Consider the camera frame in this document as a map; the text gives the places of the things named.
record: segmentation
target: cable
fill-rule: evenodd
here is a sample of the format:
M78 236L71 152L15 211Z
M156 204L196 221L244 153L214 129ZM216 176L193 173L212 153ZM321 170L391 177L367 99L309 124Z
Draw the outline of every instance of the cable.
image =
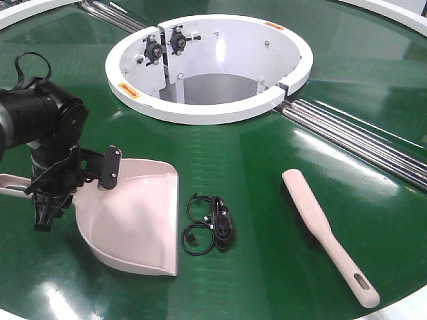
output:
M196 200L202 200L209 202L210 215L206 216L203 220L194 219L189 212L191 204ZM233 221L228 212L228 208L221 197L207 195L198 195L194 193L193 197L187 203L185 208L187 216L192 221L182 232L181 244L186 253L193 256L205 255L210 252L214 247L220 252L225 252L230 247L232 239L234 237L234 226ZM187 243L193 243L195 237L190 231L194 228L209 229L211 231L211 243L208 248L200 252L193 252L187 248Z

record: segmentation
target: black cable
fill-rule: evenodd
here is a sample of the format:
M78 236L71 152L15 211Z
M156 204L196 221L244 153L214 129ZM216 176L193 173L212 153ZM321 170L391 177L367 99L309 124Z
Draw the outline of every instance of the black cable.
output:
M50 63L48 62L48 60L46 60L46 58L44 58L44 56L42 56L40 53L37 53L37 52L34 52L34 51L28 51L28 52L21 53L20 55L16 56L16 58L15 58L15 69L16 69L16 72L18 73L18 81L17 81L17 84L12 89L8 90L8 92L19 90L23 86L23 84L24 84L24 81L25 81L24 72L22 71L21 66L19 65L19 60L24 55L36 55L36 56L42 58L46 62L46 65L47 65L47 74L46 74L46 76L44 78L42 78L42 80L40 80L40 82L38 83L38 85L42 86L43 84L45 84L46 82L48 82L48 80L51 77L52 68L51 68Z
M210 215L205 217L205 221L195 219L189 212L191 204L196 200L209 202ZM181 244L186 253L193 256L200 256L210 252L214 247L221 252L228 250L234 237L234 226L228 208L221 197L209 197L195 193L187 203L186 212L192 221L192 223L185 227L181 235ZM200 252L190 251L185 244L185 242L193 243L195 241L194 235L190 233L194 228L209 229L211 231L212 237L209 247Z

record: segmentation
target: orange label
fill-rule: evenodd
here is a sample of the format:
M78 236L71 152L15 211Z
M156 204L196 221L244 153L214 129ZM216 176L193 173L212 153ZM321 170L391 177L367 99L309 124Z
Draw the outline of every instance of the orange label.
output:
M277 29L277 30L280 30L280 31L285 29L285 27L282 27L281 25L276 25L275 23L272 23L272 22L269 22L269 21L266 21L264 23L264 25L269 25L270 27L273 27L274 29Z
M132 99L139 97L139 93L127 83L122 82L119 84L119 87L121 87L121 89L125 91Z

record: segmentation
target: metal rail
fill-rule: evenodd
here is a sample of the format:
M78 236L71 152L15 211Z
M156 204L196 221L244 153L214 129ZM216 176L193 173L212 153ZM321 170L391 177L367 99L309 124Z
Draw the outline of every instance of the metal rail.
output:
M368 130L304 100L282 105L282 114L427 192L427 164L387 145Z
M147 25L132 19L124 12L99 1L84 0L79 2L77 6L94 17L100 18L101 20L111 23L112 25L130 33L134 33L147 27Z

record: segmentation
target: white circular enclosure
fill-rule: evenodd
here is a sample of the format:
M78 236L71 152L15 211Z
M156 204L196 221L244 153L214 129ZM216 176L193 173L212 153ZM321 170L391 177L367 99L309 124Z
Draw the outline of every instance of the white circular enclosure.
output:
M237 15L182 17L120 41L105 70L114 94L156 119L230 123L279 105L306 81L308 44L275 23Z

